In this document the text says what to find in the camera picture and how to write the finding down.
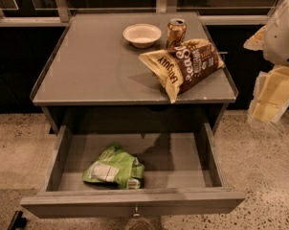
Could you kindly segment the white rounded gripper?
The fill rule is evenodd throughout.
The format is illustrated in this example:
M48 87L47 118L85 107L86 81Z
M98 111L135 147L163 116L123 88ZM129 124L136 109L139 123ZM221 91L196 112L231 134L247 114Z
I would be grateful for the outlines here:
M289 0L284 0L272 17L243 47L262 51L264 58L276 65L256 78L248 110L251 125L276 123L289 107Z

